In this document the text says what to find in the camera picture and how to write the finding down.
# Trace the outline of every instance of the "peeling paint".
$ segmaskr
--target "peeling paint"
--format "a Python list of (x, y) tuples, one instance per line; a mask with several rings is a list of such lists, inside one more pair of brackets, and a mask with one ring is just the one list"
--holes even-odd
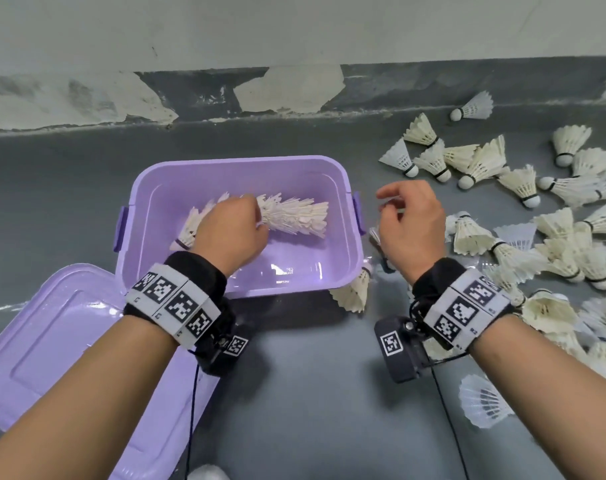
[(340, 65), (270, 67), (234, 88), (243, 111), (319, 112), (345, 84)]
[(178, 117), (132, 72), (0, 77), (0, 130), (119, 123), (128, 116), (162, 125)]

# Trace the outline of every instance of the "person's left hand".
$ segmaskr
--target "person's left hand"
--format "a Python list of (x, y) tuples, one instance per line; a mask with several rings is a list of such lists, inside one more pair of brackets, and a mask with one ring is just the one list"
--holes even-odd
[(203, 217), (191, 252), (207, 259), (229, 278), (265, 249), (268, 227), (261, 222), (256, 197), (230, 197)]

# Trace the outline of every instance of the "purple box handle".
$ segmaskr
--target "purple box handle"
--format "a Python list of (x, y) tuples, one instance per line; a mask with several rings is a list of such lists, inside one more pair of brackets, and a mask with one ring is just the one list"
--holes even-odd
[(363, 220), (363, 209), (360, 206), (360, 192), (354, 191), (351, 195), (351, 199), (354, 202), (354, 211), (356, 212), (356, 225), (358, 226), (358, 233), (365, 235), (367, 230), (365, 229), (365, 221)]
[(115, 253), (121, 250), (123, 245), (123, 235), (125, 234), (125, 224), (128, 222), (128, 214), (130, 208), (127, 205), (121, 207), (119, 212), (119, 220), (116, 221), (116, 230), (114, 231), (114, 243), (112, 244), (112, 250)]

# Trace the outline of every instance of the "black cable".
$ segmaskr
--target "black cable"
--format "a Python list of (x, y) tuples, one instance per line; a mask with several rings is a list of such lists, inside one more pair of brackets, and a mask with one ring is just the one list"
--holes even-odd
[(456, 449), (458, 450), (458, 456), (461, 459), (461, 464), (463, 465), (463, 472), (465, 473), (465, 478), (469, 480), (469, 473), (467, 473), (467, 465), (465, 464), (465, 459), (463, 458), (463, 451), (461, 450), (461, 445), (458, 442), (458, 436), (456, 435), (456, 430), (454, 429), (454, 423), (452, 423), (452, 419), (449, 416), (449, 411), (447, 411), (447, 406), (445, 405), (445, 398), (443, 397), (443, 393), (440, 390), (440, 385), (438, 384), (438, 379), (436, 379), (436, 372), (434, 372), (434, 369), (431, 370), (431, 376), (434, 378), (434, 382), (436, 383), (436, 391), (438, 391), (438, 395), (440, 396), (440, 402), (443, 404), (443, 409), (445, 410), (447, 422), (449, 423), (449, 427), (451, 428), (452, 434), (454, 435)]
[(192, 389), (192, 409), (190, 410), (190, 437), (187, 440), (187, 459), (185, 460), (185, 480), (190, 474), (190, 456), (192, 454), (192, 435), (194, 434), (194, 407), (196, 405), (196, 384), (199, 379), (199, 364), (196, 364), (196, 374), (194, 374), (194, 389)]

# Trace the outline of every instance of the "person's right arm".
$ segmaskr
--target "person's right arm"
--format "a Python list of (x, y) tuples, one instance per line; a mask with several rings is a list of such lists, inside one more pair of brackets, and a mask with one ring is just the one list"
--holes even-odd
[[(445, 255), (445, 213), (426, 182), (376, 196), (394, 198), (381, 207), (381, 247), (413, 284)], [(470, 354), (566, 478), (606, 479), (606, 379), (514, 315), (487, 328)]]

